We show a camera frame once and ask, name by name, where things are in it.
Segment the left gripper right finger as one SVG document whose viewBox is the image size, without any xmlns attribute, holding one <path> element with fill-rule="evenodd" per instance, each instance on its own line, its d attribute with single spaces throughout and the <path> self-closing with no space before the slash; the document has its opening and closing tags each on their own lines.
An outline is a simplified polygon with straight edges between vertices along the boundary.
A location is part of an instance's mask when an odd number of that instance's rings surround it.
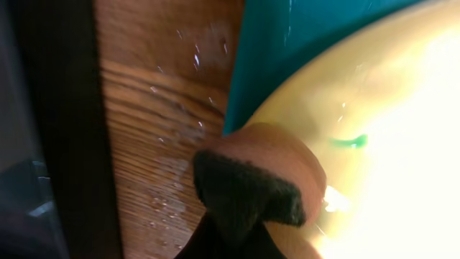
<svg viewBox="0 0 460 259">
<path fill-rule="evenodd" d="M 247 238 L 247 257 L 249 259 L 286 259 L 261 222 L 255 224 Z"/>
</svg>

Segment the yellow-green plate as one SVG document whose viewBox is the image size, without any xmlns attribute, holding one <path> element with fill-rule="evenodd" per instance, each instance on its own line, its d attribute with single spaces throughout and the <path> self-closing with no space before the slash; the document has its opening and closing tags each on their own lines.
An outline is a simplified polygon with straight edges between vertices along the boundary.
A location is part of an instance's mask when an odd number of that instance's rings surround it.
<svg viewBox="0 0 460 259">
<path fill-rule="evenodd" d="M 327 175 L 304 238 L 324 258 L 459 256 L 459 3 L 427 1 L 341 41 L 252 115 Z"/>
</svg>

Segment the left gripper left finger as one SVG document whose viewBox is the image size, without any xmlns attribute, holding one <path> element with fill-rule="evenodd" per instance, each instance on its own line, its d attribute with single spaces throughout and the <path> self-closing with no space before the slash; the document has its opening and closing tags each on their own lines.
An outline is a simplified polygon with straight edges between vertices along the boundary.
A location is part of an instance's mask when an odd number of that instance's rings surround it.
<svg viewBox="0 0 460 259">
<path fill-rule="evenodd" d="M 184 248 L 174 259 L 221 259 L 222 240 L 212 217 L 205 213 Z"/>
</svg>

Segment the pink and black sponge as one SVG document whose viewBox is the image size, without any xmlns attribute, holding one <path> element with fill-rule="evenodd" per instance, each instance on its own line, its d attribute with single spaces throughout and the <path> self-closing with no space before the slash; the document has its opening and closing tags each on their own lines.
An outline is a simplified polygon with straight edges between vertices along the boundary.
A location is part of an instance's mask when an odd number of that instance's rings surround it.
<svg viewBox="0 0 460 259">
<path fill-rule="evenodd" d="M 326 174 L 287 130 L 256 123 L 215 139 L 195 153 L 193 183 L 221 236 L 222 258 L 248 258 L 258 222 L 286 258 L 320 257 L 302 230 L 319 215 Z"/>
</svg>

